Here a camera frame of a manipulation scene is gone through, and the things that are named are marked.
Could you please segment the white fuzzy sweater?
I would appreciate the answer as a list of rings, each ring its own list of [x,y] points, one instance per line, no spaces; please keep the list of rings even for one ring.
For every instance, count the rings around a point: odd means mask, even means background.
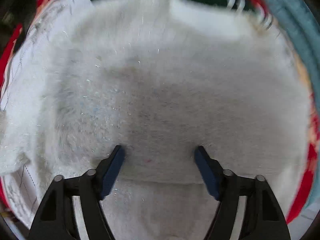
[[[103,211],[117,239],[202,239],[217,207],[202,145],[262,174],[284,214],[306,162],[310,98],[280,29],[188,0],[56,0],[11,62],[1,175],[30,164],[36,204],[57,174],[125,163]]]

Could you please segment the floral red-bordered bed sheet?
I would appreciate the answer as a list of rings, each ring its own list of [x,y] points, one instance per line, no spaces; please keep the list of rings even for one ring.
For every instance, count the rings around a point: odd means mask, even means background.
[[[8,110],[14,99],[14,87],[22,74],[36,72],[31,62],[35,58],[41,42],[46,36],[57,31],[67,20],[67,14],[81,9],[88,0],[38,0],[36,19],[32,22],[29,33],[22,38],[22,25],[19,24],[1,55],[1,110]],[[287,31],[272,14],[272,28],[279,36],[285,36],[293,46],[293,66],[298,71],[300,82],[307,89],[307,143],[301,178],[294,192],[294,198],[285,212],[287,222],[292,222],[318,197],[317,168],[319,148],[319,96],[314,94],[308,70],[292,42]],[[1,166],[1,199],[13,213],[26,225],[31,224],[40,203],[37,193],[39,185],[35,166],[24,158],[14,159],[9,166]]]

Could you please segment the light blue jacket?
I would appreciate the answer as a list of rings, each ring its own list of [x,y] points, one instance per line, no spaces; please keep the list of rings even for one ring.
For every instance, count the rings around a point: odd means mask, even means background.
[[[303,0],[264,0],[287,31],[319,96],[319,24]]]

